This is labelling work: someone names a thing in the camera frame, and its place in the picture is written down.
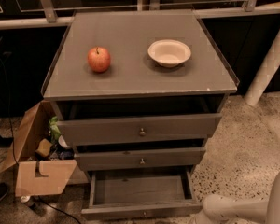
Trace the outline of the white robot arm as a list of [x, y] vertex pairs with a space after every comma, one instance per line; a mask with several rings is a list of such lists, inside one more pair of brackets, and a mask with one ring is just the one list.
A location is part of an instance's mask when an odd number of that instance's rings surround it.
[[217, 194], [203, 200], [202, 210], [189, 224], [226, 224], [233, 218], [258, 224], [280, 224], [280, 172], [268, 198], [236, 200]]

